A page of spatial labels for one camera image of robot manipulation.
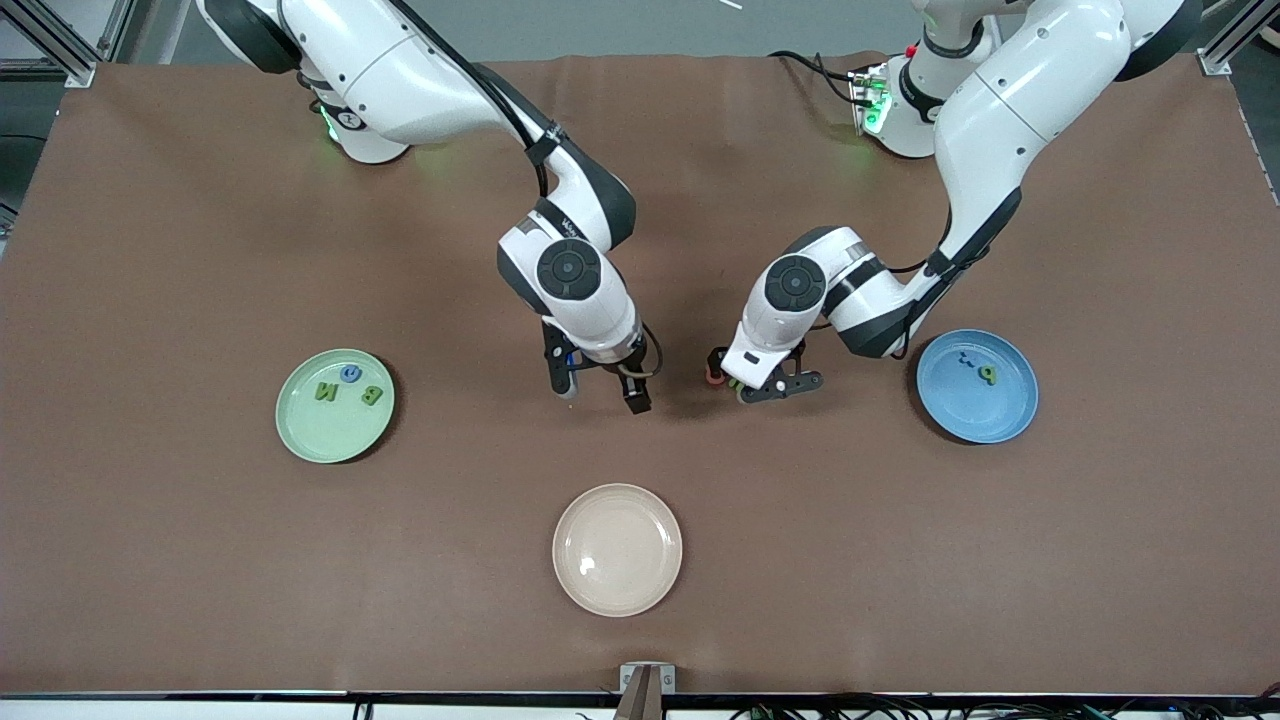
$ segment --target green plate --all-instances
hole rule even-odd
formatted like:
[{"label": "green plate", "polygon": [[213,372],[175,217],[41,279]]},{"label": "green plate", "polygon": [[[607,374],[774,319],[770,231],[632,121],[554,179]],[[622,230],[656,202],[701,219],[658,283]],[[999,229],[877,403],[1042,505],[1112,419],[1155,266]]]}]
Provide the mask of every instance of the green plate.
[{"label": "green plate", "polygon": [[329,350],[284,380],[275,401],[275,429],[298,457],[342,462],[381,437],[394,407],[396,387],[385,365],[360,350]]}]

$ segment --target cable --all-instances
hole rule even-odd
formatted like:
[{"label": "cable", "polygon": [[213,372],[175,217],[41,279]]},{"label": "cable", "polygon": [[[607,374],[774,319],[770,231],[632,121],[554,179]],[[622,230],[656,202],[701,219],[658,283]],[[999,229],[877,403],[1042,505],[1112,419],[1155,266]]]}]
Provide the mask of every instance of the cable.
[{"label": "cable", "polygon": [[[957,265],[956,266],[956,275],[959,275],[960,273],[964,273],[965,270],[968,270],[969,268],[972,268],[974,265],[974,263],[977,263],[978,260],[982,260],[989,252],[991,252],[991,246],[989,245],[986,246],[986,247],[983,247],[982,250],[979,250],[978,254],[974,255],[973,258],[970,258],[968,263],[965,263],[964,265]],[[918,263],[918,265],[924,265],[924,261]],[[952,278],[952,281],[946,281],[946,282],[951,283],[951,282],[954,282],[954,278]],[[893,354],[890,355],[890,357],[892,357],[893,360],[905,360],[906,359],[906,351],[911,346],[911,325],[914,325],[915,320],[918,319],[916,315],[915,315],[915,309],[919,307],[920,300],[923,300],[923,299],[916,297],[915,300],[913,300],[910,309],[906,311],[906,318],[902,320],[902,334],[905,336],[905,338],[902,340],[902,348],[899,350],[897,352],[893,352]]]},{"label": "cable", "polygon": [[640,323],[640,327],[644,329],[644,334],[649,336],[649,341],[653,342],[653,351],[658,354],[658,364],[654,365],[653,370],[649,370],[648,373],[636,373],[628,370],[622,365],[618,365],[618,372],[631,379],[645,380],[662,372],[663,356],[662,356],[662,343],[658,342],[658,336],[653,334],[653,331],[649,329],[648,323]]},{"label": "cable", "polygon": [[841,73],[833,73],[833,72],[831,72],[831,70],[827,69],[827,65],[822,61],[822,53],[815,53],[814,56],[813,56],[813,60],[809,60],[808,58],[805,58],[805,56],[803,56],[803,55],[800,55],[797,53],[792,53],[791,50],[778,50],[777,53],[769,53],[769,58],[786,58],[786,59],[790,59],[790,60],[796,60],[801,65],[809,68],[810,70],[813,70],[813,72],[815,72],[818,74],[820,74],[822,78],[827,81],[827,87],[829,87],[831,91],[835,92],[836,96],[840,97],[841,100],[844,100],[845,102],[849,102],[850,105],[858,105],[859,108],[870,108],[872,106],[872,102],[868,101],[868,100],[859,100],[856,97],[851,97],[851,96],[845,95],[844,92],[841,92],[840,88],[836,87],[835,81],[837,81],[837,79],[847,81],[850,73],[863,72],[863,70],[865,70],[865,69],[868,69],[868,68],[870,68],[873,65],[878,65],[879,63],[874,63],[873,65],[863,65],[863,67],[859,67],[859,68],[854,68],[854,69],[847,70],[846,73],[841,74]]},{"label": "cable", "polygon": [[826,73],[827,77],[829,77],[832,79],[849,79],[847,74],[838,74],[838,73],[833,73],[831,70],[827,70],[824,68],[819,68],[809,58],[805,58],[804,55],[801,55],[799,53],[792,53],[791,50],[778,50],[777,53],[769,53],[768,56],[769,58],[787,58],[790,60],[795,60],[795,61],[800,63],[801,65],[809,68],[810,70],[813,70],[815,73]]},{"label": "cable", "polygon": [[374,720],[374,701],[357,702],[356,707],[351,711],[351,720],[361,720],[360,708],[365,708],[364,720]]},{"label": "cable", "polygon": [[831,91],[836,94],[836,97],[840,97],[845,102],[849,102],[850,105],[856,105],[859,108],[872,108],[874,105],[870,100],[859,100],[856,97],[841,92],[840,88],[836,87],[836,81],[831,79],[831,73],[827,72],[827,65],[822,64],[822,53],[814,53],[813,61],[818,63],[818,69],[819,72],[822,72],[822,79],[827,81],[827,87],[829,87]]},{"label": "cable", "polygon": [[[453,60],[453,64],[456,64],[458,69],[461,69],[468,78],[471,78],[471,81],[475,82],[477,87],[480,87],[480,90],[489,97],[489,100],[492,100],[493,104],[498,106],[498,111],[502,113],[504,118],[507,118],[507,122],[511,123],[511,127],[516,131],[516,135],[520,137],[520,141],[525,143],[525,150],[529,150],[530,147],[534,146],[534,138],[532,136],[529,135],[529,128],[526,128],[525,123],[522,123],[520,120],[520,117],[516,115],[516,111],[511,108],[511,102],[507,100],[507,96],[503,95],[497,87],[494,87],[493,83],[489,82],[489,78],[481,76],[480,72],[476,70],[475,65],[472,65],[466,58],[462,56],[461,53],[454,50],[452,45],[449,45],[443,37],[440,37],[440,33],[435,32],[435,28],[433,28],[430,23],[422,19],[422,15],[417,14],[417,12],[413,10],[413,8],[410,8],[408,4],[404,3],[404,0],[388,0],[388,3],[390,3],[393,8],[399,10],[402,15],[408,18],[408,22],[413,23],[413,27],[416,27],[422,35],[426,36],[428,40],[430,40],[436,47],[439,47],[442,53],[444,53],[451,60]],[[534,172],[538,174],[538,195],[540,197],[547,197],[548,193],[547,168],[540,163],[538,163],[534,164]]]},{"label": "cable", "polygon": [[884,269],[888,270],[888,272],[891,272],[891,273],[893,273],[895,275],[902,275],[902,274],[906,274],[906,273],[914,273],[915,270],[919,270],[928,261],[929,261],[929,259],[925,258],[924,260],[920,260],[919,263],[916,263],[914,265],[908,265],[905,268],[884,268]]},{"label": "cable", "polygon": [[[1252,719],[1260,720],[1263,712],[1274,708],[1275,696],[1280,692],[1280,685],[1267,688],[1258,697],[1247,700],[1225,698],[1217,702],[1189,702],[1169,697],[1133,697],[1120,705],[1116,710],[1103,712],[1107,717],[1116,717],[1119,714],[1137,706],[1143,712],[1151,711],[1176,711],[1180,720],[1228,720]],[[1061,706],[1046,706],[1039,703],[1015,702],[984,702],[968,708],[947,708],[942,720],[1087,720],[1094,717],[1087,712],[1079,698],[1062,698]],[[1260,702],[1270,705],[1260,707]],[[844,708],[864,710],[855,719],[851,719]],[[887,720],[934,720],[933,715],[920,703],[908,697],[886,697],[873,693],[838,693],[818,696],[812,703],[803,706],[804,710],[817,711],[822,720],[876,720],[876,715],[882,715]],[[764,717],[772,720],[796,720],[803,717],[801,708],[783,707],[774,703],[753,703],[737,710],[730,720],[737,720],[744,715],[751,717]]]}]

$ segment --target brown table mat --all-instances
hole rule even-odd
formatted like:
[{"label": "brown table mat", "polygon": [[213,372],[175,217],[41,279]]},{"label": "brown table mat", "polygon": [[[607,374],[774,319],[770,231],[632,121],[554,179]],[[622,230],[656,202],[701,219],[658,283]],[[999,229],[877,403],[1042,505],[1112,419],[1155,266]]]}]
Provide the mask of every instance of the brown table mat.
[{"label": "brown table mat", "polygon": [[[837,61],[845,67],[849,61]],[[116,67],[67,95],[0,263],[0,689],[1257,692],[1280,666],[1272,206],[1229,82],[1180,56],[1043,152],[924,327],[1004,334],[1041,413],[946,439],[910,366],[812,338],[817,395],[703,382],[756,274],[850,224],[893,265],[946,199],[780,60],[500,72],[635,191],[612,258],[667,347],[654,411],[572,405],[494,269],[532,205],[497,133],[344,160],[289,77]],[[320,466],[273,405],[307,356],[399,378],[381,448]],[[552,574],[607,482],[675,510],[685,565],[632,619]]]}]

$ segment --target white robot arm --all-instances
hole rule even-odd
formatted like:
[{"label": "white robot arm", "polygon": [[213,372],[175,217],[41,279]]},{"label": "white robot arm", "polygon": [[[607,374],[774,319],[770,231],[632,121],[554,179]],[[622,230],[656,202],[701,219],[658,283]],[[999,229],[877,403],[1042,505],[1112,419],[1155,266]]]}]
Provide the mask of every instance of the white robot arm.
[{"label": "white robot arm", "polygon": [[[361,163],[481,128],[508,131],[538,168],[540,197],[498,243],[498,272],[541,315],[552,388],[576,373],[618,375],[649,410],[646,328],[605,252],[631,236],[635,199],[500,76],[472,65],[403,0],[197,0],[223,42],[265,72],[298,72],[330,136]],[[558,178],[547,193],[543,167]],[[575,357],[576,351],[581,357]]]},{"label": "white robot arm", "polygon": [[[951,217],[937,250],[915,275],[899,282],[850,228],[810,231],[756,281],[733,343],[713,352],[708,377],[714,382],[723,377],[721,370],[728,373],[745,386],[740,397],[746,402],[815,389],[820,375],[787,375],[780,364],[797,348],[803,352],[804,336],[819,314],[855,355],[905,351],[929,309],[986,256],[1009,223],[1032,160],[1121,74],[1137,41],[1152,41],[1192,5],[1190,0],[1030,3],[1021,29],[964,78],[937,115],[937,164]],[[973,27],[972,15],[961,18]]]},{"label": "white robot arm", "polygon": [[[904,158],[933,155],[942,104],[996,49],[983,20],[989,15],[1027,13],[1034,0],[910,0],[920,13],[920,41],[869,73],[884,92],[873,108],[858,111],[859,129]],[[1130,1],[1132,53],[1116,79],[1147,73],[1176,53],[1199,26],[1197,6],[1165,1]]]}]

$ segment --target blue plate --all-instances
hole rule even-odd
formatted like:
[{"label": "blue plate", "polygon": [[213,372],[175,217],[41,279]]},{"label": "blue plate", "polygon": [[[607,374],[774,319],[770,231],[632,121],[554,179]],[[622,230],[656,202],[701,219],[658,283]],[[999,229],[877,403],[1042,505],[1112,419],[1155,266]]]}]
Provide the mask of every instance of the blue plate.
[{"label": "blue plate", "polygon": [[929,415],[969,442],[1018,437],[1039,405],[1030,363],[1009,341],[986,331],[938,336],[920,356],[915,386]]}]

